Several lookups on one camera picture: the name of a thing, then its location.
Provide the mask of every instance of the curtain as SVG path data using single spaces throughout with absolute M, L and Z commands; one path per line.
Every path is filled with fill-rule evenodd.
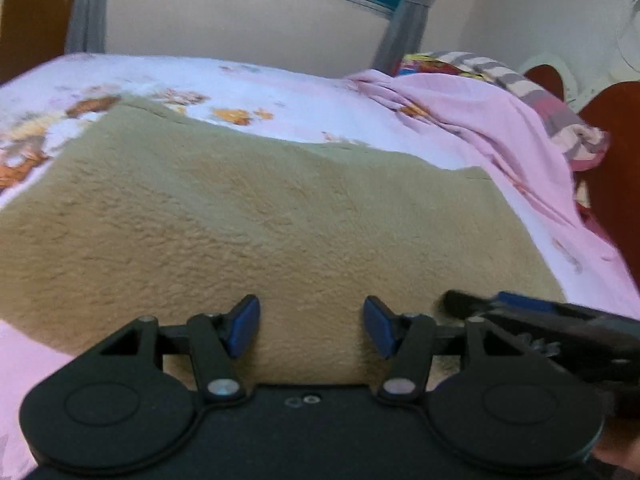
M 380 42 L 373 68 L 391 74 L 404 54 L 417 52 L 434 0 L 401 0 Z
M 107 0 L 74 0 L 65 53 L 104 52 Z

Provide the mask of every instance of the pink bed sheet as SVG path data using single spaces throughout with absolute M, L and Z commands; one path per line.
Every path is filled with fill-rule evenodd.
M 87 63 L 92 63 L 94 70 L 84 66 L 81 73 L 87 76 L 83 77 L 97 77 L 95 74 L 103 70 L 122 79 L 123 73 L 134 70 L 149 85 L 143 70 L 146 66 L 156 78 L 152 81 L 154 92 L 156 80 L 205 94 L 219 91 L 220 102 L 227 99 L 228 104 L 223 104 L 232 108 L 265 107 L 264 96 L 269 95 L 289 115 L 282 122 L 277 117 L 257 121 L 245 130 L 257 135 L 299 142 L 366 142 L 374 148 L 420 156 L 449 170 L 481 166 L 527 227 L 569 301 L 640 318 L 640 298 L 620 254 L 580 222 L 569 168 L 548 140 L 542 121 L 501 89 L 441 74 L 390 78 L 368 71 L 352 76 L 350 82 L 335 82 L 272 69 L 261 74 L 258 69 L 235 66 L 233 81 L 222 85 L 220 78 L 212 75 L 214 69 L 223 69 L 228 76 L 228 67 L 233 64 L 116 56 L 97 57 Z M 39 69 L 40 75 L 50 69 Z M 232 84 L 236 88 L 230 91 Z M 17 103 L 18 91 L 26 94 L 29 86 L 18 80 L 12 87 L 14 94 L 5 95 Z M 134 84 L 127 91 L 137 93 Z M 402 111 L 411 106 L 426 113 L 411 117 Z M 202 114 L 210 112 L 199 105 L 187 107 L 185 113 L 209 120 Z M 31 182 L 45 177 L 43 169 Z M 0 478 L 18 480 L 34 467 L 18 425 L 20 402 L 33 385 L 71 357 L 29 340 L 3 322 L 0 352 Z

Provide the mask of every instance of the colorful pillow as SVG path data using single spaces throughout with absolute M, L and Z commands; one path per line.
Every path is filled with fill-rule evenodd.
M 589 126 L 542 86 L 493 59 L 468 52 L 408 54 L 404 56 L 397 76 L 412 73 L 471 77 L 515 95 L 540 115 L 551 141 L 562 151 L 572 171 L 595 168 L 607 153 L 607 132 Z

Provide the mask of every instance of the wooden headboard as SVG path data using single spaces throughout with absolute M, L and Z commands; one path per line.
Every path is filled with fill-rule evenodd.
M 533 67 L 525 75 L 556 97 L 563 96 L 562 77 L 552 66 Z M 611 146 L 597 168 L 575 173 L 576 182 L 587 183 L 591 210 L 640 285 L 640 81 L 605 88 L 579 115 L 607 130 Z

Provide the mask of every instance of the brown blanket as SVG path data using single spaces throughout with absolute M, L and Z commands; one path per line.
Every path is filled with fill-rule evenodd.
M 449 288 L 561 300 L 487 175 L 401 153 L 263 139 L 128 100 L 0 212 L 0 317 L 78 354 L 130 320 L 260 297 L 250 381 L 374 381 L 375 294 L 434 312 Z

